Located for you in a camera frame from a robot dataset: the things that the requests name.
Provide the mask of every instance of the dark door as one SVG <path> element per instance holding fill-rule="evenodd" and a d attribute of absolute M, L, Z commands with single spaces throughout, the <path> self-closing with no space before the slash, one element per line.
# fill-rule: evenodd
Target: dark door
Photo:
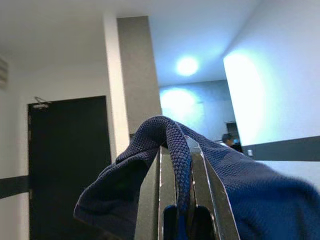
<path fill-rule="evenodd" d="M 95 240 L 73 218 L 77 200 L 111 163 L 106 97 L 28 106 L 31 240 Z"/>

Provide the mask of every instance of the air vent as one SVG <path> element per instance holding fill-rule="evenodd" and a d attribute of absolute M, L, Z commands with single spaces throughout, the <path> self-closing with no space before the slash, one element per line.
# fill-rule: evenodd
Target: air vent
<path fill-rule="evenodd" d="M 8 81 L 8 63 L 0 57 L 0 86 Z"/>

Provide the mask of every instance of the white ceiling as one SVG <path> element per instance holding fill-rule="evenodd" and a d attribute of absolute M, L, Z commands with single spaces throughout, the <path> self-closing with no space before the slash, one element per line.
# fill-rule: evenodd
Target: white ceiling
<path fill-rule="evenodd" d="M 105 61 L 102 15 L 150 16 L 159 85 L 226 79 L 222 55 L 262 0 L 1 0 L 0 54 L 23 70 Z M 199 71 L 178 76 L 183 56 Z"/>

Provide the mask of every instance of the dark stripe on wall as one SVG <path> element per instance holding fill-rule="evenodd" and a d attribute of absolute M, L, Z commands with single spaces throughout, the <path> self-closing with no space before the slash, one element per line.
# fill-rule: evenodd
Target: dark stripe on wall
<path fill-rule="evenodd" d="M 243 153 L 261 161 L 320 161 L 320 136 L 243 146 Z"/>
<path fill-rule="evenodd" d="M 29 191 L 29 177 L 17 176 L 0 179 L 0 199 Z"/>

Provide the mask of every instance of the navy blue fabric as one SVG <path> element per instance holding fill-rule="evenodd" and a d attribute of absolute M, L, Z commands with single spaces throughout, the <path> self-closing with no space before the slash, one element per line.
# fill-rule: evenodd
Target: navy blue fabric
<path fill-rule="evenodd" d="M 126 151 L 81 194 L 74 216 L 124 240 L 134 239 L 140 186 L 163 143 L 178 183 L 178 209 L 185 213 L 191 164 L 185 135 L 199 143 L 222 180 L 242 240 L 320 239 L 320 196 L 310 184 L 283 176 L 164 116 L 140 126 Z"/>

